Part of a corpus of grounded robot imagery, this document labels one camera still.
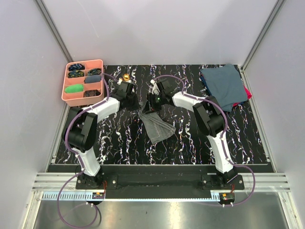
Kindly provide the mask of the grey stitched cloth napkin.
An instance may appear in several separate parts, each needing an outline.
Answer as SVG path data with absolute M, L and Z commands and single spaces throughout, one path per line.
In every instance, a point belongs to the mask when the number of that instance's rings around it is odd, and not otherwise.
M 168 139 L 176 131 L 173 125 L 163 121 L 156 112 L 146 114 L 140 109 L 138 115 L 152 144 Z

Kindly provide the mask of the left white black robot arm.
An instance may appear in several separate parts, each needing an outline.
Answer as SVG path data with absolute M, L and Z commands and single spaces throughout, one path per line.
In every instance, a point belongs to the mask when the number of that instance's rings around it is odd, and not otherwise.
M 80 163 L 80 184 L 93 189 L 103 185 L 102 169 L 93 149 L 98 123 L 121 110 L 134 111 L 138 108 L 134 84 L 129 80 L 122 81 L 118 88 L 102 101 L 88 107 L 73 107 L 69 110 L 62 139 L 66 148 L 75 154 Z

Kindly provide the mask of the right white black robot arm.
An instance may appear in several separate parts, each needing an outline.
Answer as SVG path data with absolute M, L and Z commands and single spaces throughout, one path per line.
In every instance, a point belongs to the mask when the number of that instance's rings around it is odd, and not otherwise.
M 162 109 L 165 104 L 181 107 L 194 113 L 197 126 L 207 136 L 213 150 L 216 176 L 211 185 L 222 189 L 229 188 L 237 177 L 236 169 L 230 163 L 225 131 L 227 124 L 225 115 L 213 96 L 198 97 L 186 92 L 178 91 L 168 80 L 151 80 L 152 91 L 147 94 L 144 113 L 154 113 Z

